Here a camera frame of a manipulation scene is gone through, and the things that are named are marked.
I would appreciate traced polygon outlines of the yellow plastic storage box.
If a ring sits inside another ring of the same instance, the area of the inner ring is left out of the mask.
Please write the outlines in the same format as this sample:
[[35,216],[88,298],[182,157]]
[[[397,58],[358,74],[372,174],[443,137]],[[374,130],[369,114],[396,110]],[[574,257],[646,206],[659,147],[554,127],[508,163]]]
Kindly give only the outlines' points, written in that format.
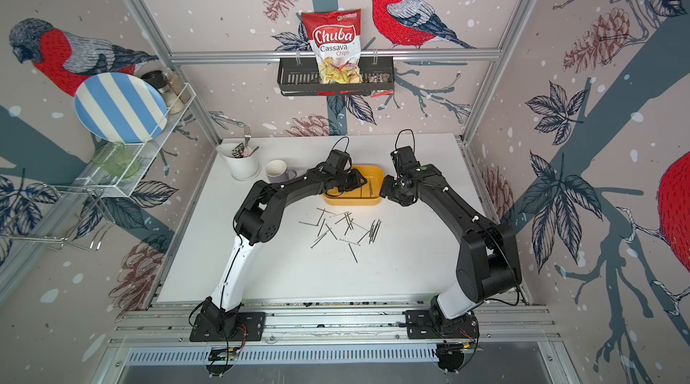
[[359,190],[345,193],[344,195],[325,195],[322,197],[325,202],[331,206],[375,206],[380,203],[382,197],[380,196],[381,186],[385,177],[385,173],[380,166],[376,165],[355,165],[366,179],[371,179],[373,187],[373,196],[369,196],[368,184],[365,184]]

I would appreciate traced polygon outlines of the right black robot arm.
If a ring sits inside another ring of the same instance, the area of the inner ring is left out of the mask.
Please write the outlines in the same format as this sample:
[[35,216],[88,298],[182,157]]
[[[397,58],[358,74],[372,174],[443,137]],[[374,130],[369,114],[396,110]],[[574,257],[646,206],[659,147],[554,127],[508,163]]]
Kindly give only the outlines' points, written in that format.
[[380,195],[402,207],[423,202],[455,236],[459,245],[455,282],[434,298],[431,309],[440,321],[458,319],[494,295],[522,283],[514,231],[476,211],[456,193],[441,171],[422,166],[413,148],[391,153],[396,175],[385,177]]

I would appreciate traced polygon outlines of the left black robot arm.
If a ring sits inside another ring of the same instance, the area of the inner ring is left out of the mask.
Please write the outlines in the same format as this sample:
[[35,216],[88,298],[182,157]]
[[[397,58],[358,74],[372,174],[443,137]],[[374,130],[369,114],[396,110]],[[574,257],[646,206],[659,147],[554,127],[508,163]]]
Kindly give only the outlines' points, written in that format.
[[208,297],[211,304],[223,312],[240,306],[253,253],[276,236],[288,206],[333,189],[338,195],[356,191],[366,183],[364,175],[352,166],[350,154],[342,150],[332,150],[326,161],[293,179],[273,184],[255,182],[233,218],[234,245],[218,284]]

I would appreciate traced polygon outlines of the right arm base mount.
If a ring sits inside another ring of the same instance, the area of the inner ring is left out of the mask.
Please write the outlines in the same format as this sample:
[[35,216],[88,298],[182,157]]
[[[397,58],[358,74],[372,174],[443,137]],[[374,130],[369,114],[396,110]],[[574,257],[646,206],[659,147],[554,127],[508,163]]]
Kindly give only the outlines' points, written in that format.
[[474,312],[454,319],[444,316],[438,297],[431,300],[427,310],[406,310],[400,328],[413,340],[439,339],[436,345],[438,367],[445,372],[459,373],[474,358],[479,348],[479,324]]

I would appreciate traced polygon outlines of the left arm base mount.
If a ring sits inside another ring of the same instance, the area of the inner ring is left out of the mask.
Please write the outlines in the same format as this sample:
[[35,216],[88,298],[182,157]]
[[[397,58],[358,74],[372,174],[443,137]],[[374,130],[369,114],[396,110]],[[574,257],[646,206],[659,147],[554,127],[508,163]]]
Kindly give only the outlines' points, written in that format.
[[224,310],[216,306],[210,297],[201,301],[190,313],[188,323],[192,327],[193,343],[220,343],[212,348],[206,369],[211,378],[222,378],[244,353],[248,342],[259,342],[265,328],[264,312],[241,312],[240,306]]

